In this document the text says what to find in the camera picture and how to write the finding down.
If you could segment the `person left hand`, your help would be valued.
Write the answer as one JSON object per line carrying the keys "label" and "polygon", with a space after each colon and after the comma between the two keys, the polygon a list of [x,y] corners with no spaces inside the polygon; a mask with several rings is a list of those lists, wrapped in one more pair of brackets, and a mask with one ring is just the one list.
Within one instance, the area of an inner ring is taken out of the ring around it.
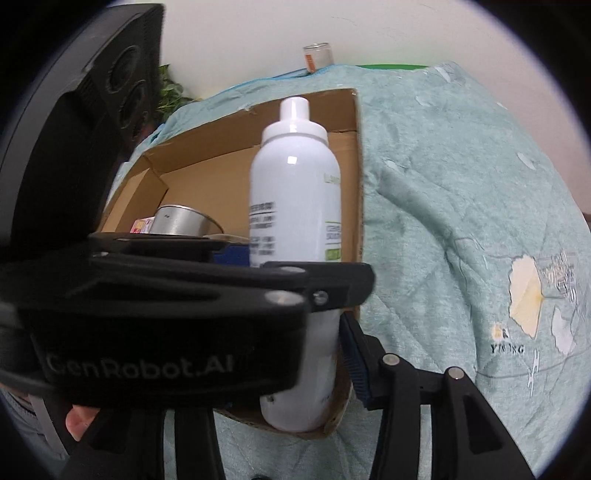
{"label": "person left hand", "polygon": [[65,426],[72,438],[79,442],[99,410],[97,408],[73,405],[65,418]]}

